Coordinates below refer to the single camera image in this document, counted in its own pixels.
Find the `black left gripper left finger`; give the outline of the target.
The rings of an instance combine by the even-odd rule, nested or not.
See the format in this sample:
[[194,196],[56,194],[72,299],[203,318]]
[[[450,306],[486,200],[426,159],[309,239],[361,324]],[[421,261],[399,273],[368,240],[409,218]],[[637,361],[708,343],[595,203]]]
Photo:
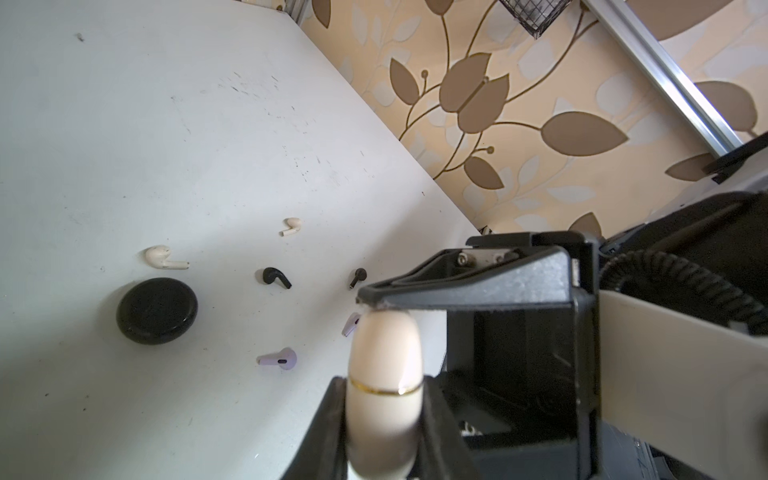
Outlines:
[[282,480],[348,478],[345,398],[346,379],[333,377]]

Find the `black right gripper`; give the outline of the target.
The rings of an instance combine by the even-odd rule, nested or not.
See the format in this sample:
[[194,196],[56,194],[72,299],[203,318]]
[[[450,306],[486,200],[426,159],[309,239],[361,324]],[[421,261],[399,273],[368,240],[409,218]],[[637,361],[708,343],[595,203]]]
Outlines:
[[481,478],[596,479],[597,290],[596,240],[560,231],[470,238],[356,301],[460,311],[438,382]]

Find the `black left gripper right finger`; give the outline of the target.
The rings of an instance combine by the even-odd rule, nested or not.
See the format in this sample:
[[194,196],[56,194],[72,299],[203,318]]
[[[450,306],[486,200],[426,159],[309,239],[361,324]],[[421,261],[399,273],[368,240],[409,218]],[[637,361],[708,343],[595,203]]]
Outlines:
[[437,380],[424,378],[420,417],[420,479],[479,479],[470,450]]

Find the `cream earbud charging case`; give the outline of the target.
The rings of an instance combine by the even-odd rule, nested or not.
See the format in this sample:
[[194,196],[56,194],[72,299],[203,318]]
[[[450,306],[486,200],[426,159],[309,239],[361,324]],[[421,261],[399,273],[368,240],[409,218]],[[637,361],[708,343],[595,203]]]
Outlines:
[[353,334],[345,397],[348,463],[362,479],[404,479],[418,450],[424,361],[406,311],[364,314]]

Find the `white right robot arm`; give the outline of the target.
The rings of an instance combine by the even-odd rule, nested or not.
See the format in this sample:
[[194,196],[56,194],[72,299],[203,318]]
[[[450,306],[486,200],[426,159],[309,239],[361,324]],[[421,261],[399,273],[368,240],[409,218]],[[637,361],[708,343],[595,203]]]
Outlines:
[[767,475],[767,139],[710,162],[667,215],[602,240],[476,236],[362,288],[381,310],[442,310],[437,392],[497,477],[597,479],[602,426],[714,479]]

